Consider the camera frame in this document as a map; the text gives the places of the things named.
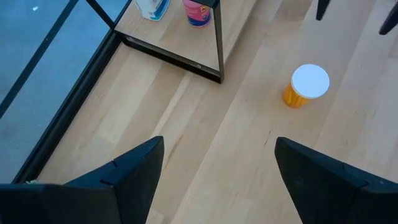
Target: pink container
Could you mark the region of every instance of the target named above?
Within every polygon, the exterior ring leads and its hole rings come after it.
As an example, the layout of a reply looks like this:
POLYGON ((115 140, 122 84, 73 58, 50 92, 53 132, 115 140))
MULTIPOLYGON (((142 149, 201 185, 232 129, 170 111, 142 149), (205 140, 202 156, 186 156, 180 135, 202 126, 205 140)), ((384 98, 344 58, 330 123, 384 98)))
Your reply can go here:
POLYGON ((191 0, 182 0, 188 21, 195 27, 203 27, 210 23, 210 8, 191 0))

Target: wooden shelf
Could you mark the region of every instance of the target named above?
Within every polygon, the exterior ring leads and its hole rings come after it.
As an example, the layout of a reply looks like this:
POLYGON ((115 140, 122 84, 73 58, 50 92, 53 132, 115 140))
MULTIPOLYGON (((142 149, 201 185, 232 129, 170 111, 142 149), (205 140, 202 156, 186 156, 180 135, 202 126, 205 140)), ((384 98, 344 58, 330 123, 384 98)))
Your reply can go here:
MULTIPOLYGON (((227 61, 256 0, 221 0, 224 62, 227 61)), ((196 28, 188 23, 182 0, 170 0, 161 21, 150 21, 132 3, 116 30, 218 70, 214 20, 196 28)))

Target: black chair leg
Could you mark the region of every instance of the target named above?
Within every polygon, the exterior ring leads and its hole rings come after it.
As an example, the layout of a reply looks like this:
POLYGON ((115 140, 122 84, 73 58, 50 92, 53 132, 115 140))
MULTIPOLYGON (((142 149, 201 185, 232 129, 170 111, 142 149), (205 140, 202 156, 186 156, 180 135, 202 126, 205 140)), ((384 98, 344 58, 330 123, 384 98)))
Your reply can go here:
POLYGON ((330 0, 318 0, 318 9, 317 9, 317 20, 320 21, 325 15, 326 9, 330 3, 330 0))
POLYGON ((379 34, 386 35, 398 24, 398 2, 391 9, 390 14, 380 28, 379 34))

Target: black metal frame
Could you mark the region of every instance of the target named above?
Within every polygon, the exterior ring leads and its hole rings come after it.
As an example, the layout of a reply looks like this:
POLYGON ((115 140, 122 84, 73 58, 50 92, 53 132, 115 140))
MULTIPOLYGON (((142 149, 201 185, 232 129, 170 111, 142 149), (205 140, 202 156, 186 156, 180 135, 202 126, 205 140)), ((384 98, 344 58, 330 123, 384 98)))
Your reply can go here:
MULTIPOLYGON (((98 13, 102 20, 107 23, 110 29, 118 33, 122 42, 129 47, 136 50, 149 54, 153 57, 164 60, 165 62, 171 63, 178 67, 184 68, 190 72, 196 73, 200 76, 213 80, 217 83, 222 83, 224 80, 224 55, 223 55, 223 33, 221 25, 221 4, 220 0, 192 0, 199 4, 208 6, 213 9, 213 19, 215 22, 215 34, 216 34, 216 44, 217 44, 217 56, 218 56, 218 67, 219 70, 215 70, 201 63, 195 62, 181 55, 177 55, 168 50, 162 49, 160 47, 154 46, 143 40, 139 40, 130 35, 124 34, 122 32, 116 31, 114 28, 118 24, 120 18, 116 19, 114 22, 107 15, 107 13, 102 9, 102 7, 96 2, 96 0, 87 0, 88 4, 98 13)), ((125 5, 122 13, 125 12, 127 7, 130 5, 131 0, 125 5)))

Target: plastic container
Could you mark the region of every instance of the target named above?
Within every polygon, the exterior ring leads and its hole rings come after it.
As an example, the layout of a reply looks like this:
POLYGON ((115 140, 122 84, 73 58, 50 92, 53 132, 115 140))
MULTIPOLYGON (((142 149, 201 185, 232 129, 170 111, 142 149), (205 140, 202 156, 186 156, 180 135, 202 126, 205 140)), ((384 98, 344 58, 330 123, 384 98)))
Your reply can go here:
POLYGON ((135 3, 144 18, 159 21, 166 13, 170 0, 135 0, 135 3))
POLYGON ((294 71, 283 93, 283 101, 292 108, 299 108, 328 91, 329 75, 318 65, 302 65, 294 71))
POLYGON ((211 21, 210 7, 193 2, 191 0, 182 0, 188 21, 195 27, 204 27, 211 21))

